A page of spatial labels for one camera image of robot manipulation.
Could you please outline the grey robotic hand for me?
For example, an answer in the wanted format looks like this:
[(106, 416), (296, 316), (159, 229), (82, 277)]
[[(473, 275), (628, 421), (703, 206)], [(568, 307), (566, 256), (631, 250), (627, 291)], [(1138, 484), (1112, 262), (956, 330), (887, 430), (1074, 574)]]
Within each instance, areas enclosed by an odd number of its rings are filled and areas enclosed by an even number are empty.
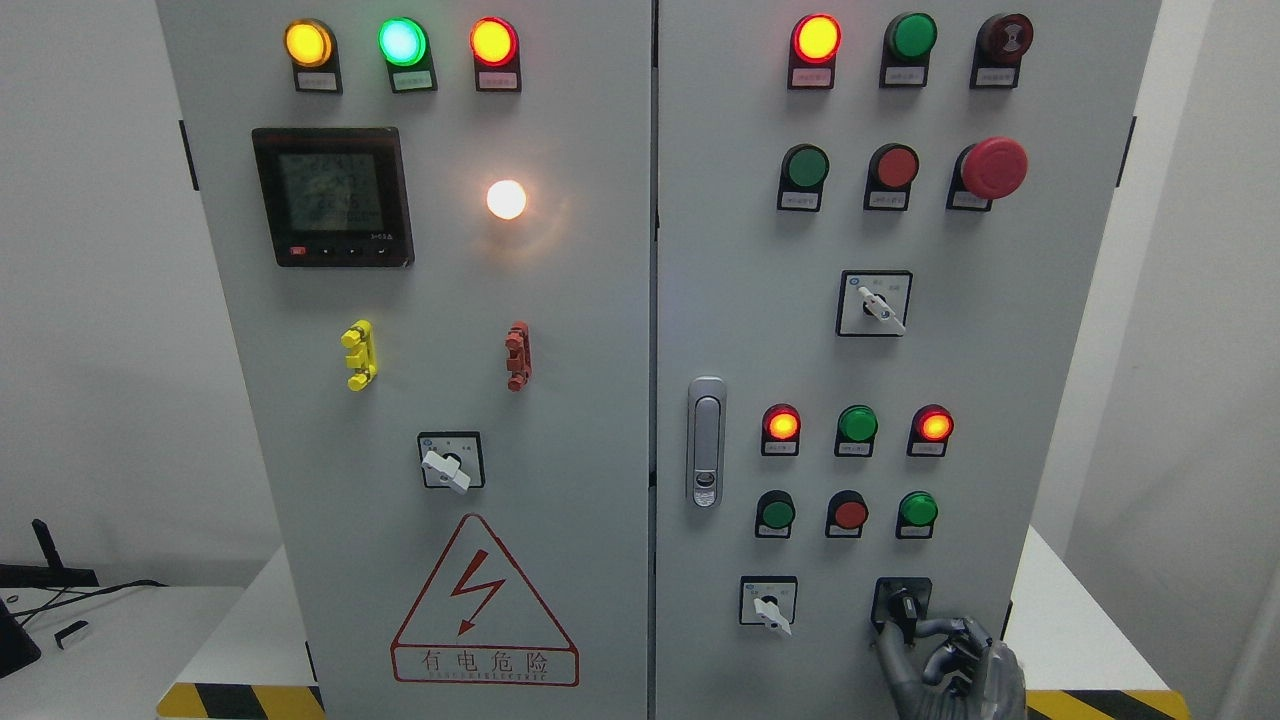
[(916, 637), (945, 635), (918, 670), (902, 629), (886, 623), (876, 652), (900, 719), (1027, 719), (1025, 675), (1014, 651), (972, 618), (933, 618)]

